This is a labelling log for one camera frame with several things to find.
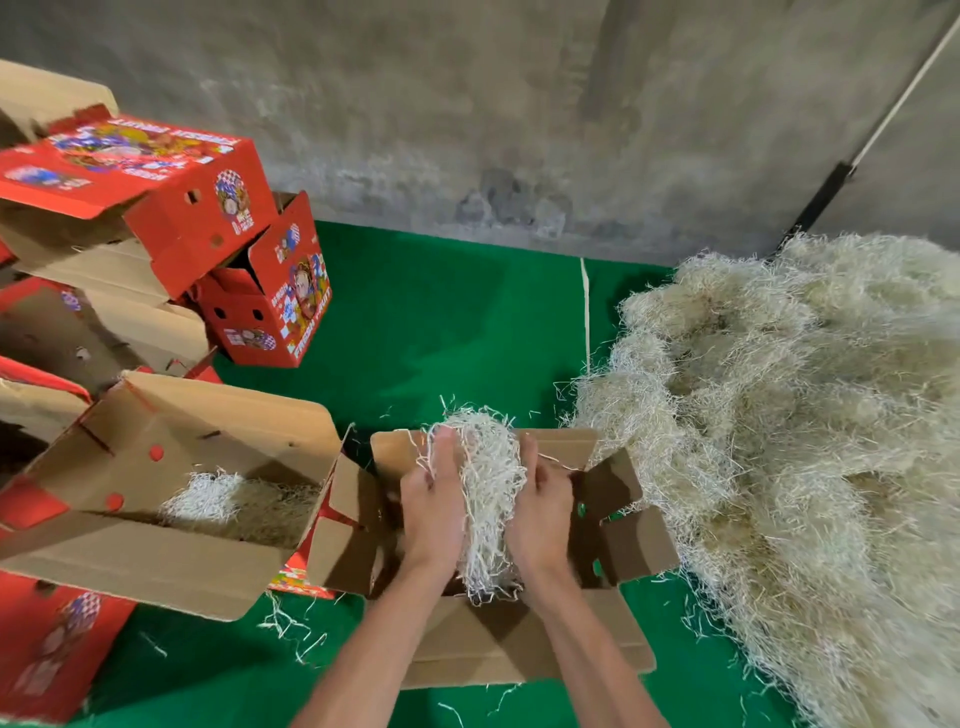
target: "person's left hand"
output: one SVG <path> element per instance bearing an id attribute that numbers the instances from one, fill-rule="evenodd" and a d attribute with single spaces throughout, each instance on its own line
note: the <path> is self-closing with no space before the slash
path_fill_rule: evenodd
<path id="1" fill-rule="evenodd" d="M 453 576 L 466 538 L 467 511 L 457 465 L 457 432 L 438 427 L 431 466 L 420 466 L 400 480 L 405 555 L 401 570 L 424 570 L 442 589 Z"/>

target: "forearm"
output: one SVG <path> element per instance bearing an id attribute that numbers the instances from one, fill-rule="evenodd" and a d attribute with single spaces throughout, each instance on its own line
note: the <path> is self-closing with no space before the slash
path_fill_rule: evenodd
<path id="1" fill-rule="evenodd" d="M 667 723 L 593 614 L 572 575 L 540 590 L 537 611 L 584 728 L 666 728 Z"/>
<path id="2" fill-rule="evenodd" d="M 443 581 L 401 570 L 340 650 L 291 728 L 384 728 Z"/>

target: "hand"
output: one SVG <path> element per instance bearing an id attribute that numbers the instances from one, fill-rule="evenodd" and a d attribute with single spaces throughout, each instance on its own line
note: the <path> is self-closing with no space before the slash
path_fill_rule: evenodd
<path id="1" fill-rule="evenodd" d="M 520 441 L 520 459 L 527 482 L 516 495 L 506 541 L 525 597 L 539 611 L 557 591 L 576 587 L 566 560 L 573 485 L 561 466 L 540 457 L 537 440 L 529 433 Z"/>
<path id="2" fill-rule="evenodd" d="M 467 511 L 457 465 L 457 432 L 434 433 L 431 476 L 416 466 L 400 480 L 405 555 L 400 570 L 424 570 L 442 590 L 457 569 L 464 548 Z"/>

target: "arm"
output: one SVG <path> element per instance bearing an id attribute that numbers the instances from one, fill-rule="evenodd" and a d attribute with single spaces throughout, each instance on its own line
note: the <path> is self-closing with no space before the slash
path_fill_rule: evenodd
<path id="1" fill-rule="evenodd" d="M 456 570 L 464 497 L 453 430 L 438 430 L 436 479 L 416 468 L 400 481 L 406 555 L 390 586 L 340 650 L 291 728 L 382 728 L 430 612 Z"/>
<path id="2" fill-rule="evenodd" d="M 583 728 L 667 728 L 620 648 L 584 600 L 566 560 L 573 487 L 561 468 L 521 444 L 527 484 L 507 525 L 524 595 L 543 620 Z"/>

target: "green floor covering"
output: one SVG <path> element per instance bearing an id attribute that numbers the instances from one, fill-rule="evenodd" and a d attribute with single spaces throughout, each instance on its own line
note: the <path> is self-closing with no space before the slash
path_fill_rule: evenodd
<path id="1" fill-rule="evenodd" d="M 434 422 L 441 396 L 487 404 L 532 426 L 553 426 L 571 404 L 558 400 L 555 382 L 562 389 L 585 359 L 576 258 L 343 225 L 318 230 L 334 296 L 302 365 L 256 369 L 221 360 L 226 383 L 322 402 L 341 432 L 356 423 L 361 441 L 376 429 Z M 616 333 L 616 302 L 669 271 L 600 261 L 588 261 L 587 269 L 591 346 L 602 356 Z M 363 451 L 362 442 L 350 445 Z M 622 591 L 659 661 L 646 685 L 674 728 L 792 722 L 788 701 L 744 677 L 743 658 L 728 638 L 713 630 L 698 639 L 684 625 L 686 617 L 710 631 L 682 579 L 650 578 Z M 334 604 L 282 595 L 280 602 L 309 629 L 291 627 L 280 639 L 276 630 L 258 628 L 271 612 L 267 596 L 233 623 L 138 607 L 75 724 L 285 726 L 363 607 L 351 596 Z M 296 656 L 304 651 L 300 665 Z M 442 704 L 464 728 L 576 725 L 561 683 L 506 690 L 405 692 L 391 726 L 457 728 L 458 717 Z"/>

